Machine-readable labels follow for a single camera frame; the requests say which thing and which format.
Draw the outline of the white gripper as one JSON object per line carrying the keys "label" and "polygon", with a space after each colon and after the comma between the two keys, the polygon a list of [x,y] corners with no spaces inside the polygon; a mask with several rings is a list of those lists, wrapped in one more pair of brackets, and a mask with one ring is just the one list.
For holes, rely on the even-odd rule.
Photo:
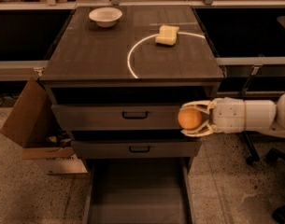
{"label": "white gripper", "polygon": [[211,110],[212,126],[206,120],[194,130],[183,129],[181,132],[188,137],[203,137],[214,132],[241,133],[245,129],[245,103],[243,100],[225,97],[214,99],[212,102],[209,100],[193,101],[184,104],[180,109],[195,109],[206,114],[209,114]]}

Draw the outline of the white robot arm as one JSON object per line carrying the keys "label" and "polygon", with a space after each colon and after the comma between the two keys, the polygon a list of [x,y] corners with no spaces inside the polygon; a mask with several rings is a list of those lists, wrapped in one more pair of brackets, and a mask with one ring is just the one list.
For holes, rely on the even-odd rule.
{"label": "white robot arm", "polygon": [[229,97],[189,102],[180,108],[178,124],[190,137],[257,132],[285,138],[285,93],[276,102]]}

